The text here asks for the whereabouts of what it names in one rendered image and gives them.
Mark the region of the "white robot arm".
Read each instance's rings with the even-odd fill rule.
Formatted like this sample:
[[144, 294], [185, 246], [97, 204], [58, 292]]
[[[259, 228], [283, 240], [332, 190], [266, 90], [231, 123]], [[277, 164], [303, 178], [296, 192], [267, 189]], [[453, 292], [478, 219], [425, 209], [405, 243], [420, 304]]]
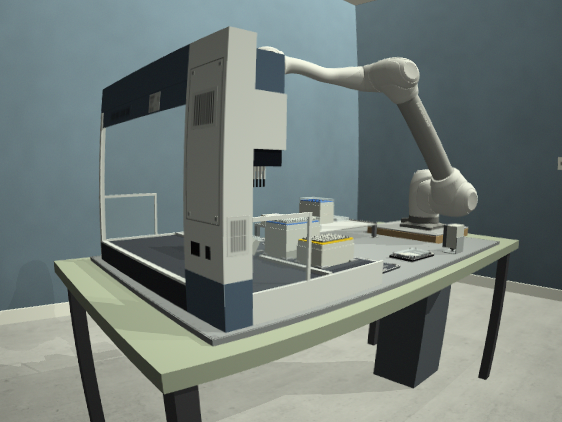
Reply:
[[363, 67], [324, 68], [285, 56], [285, 74], [290, 73], [353, 90], [383, 92], [397, 104], [429, 168], [412, 177], [409, 217], [401, 218], [400, 227], [432, 231], [446, 225], [439, 223], [439, 214], [461, 217], [476, 208], [476, 190], [451, 167], [418, 96], [419, 70], [414, 62], [393, 57]]

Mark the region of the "yellow tip rack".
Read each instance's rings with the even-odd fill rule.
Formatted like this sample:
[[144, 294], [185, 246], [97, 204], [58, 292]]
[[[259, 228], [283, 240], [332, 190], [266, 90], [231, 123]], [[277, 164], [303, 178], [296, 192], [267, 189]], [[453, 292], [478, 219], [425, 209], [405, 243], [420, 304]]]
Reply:
[[349, 236], [322, 234], [312, 236], [311, 266], [334, 266], [354, 259], [354, 239]]

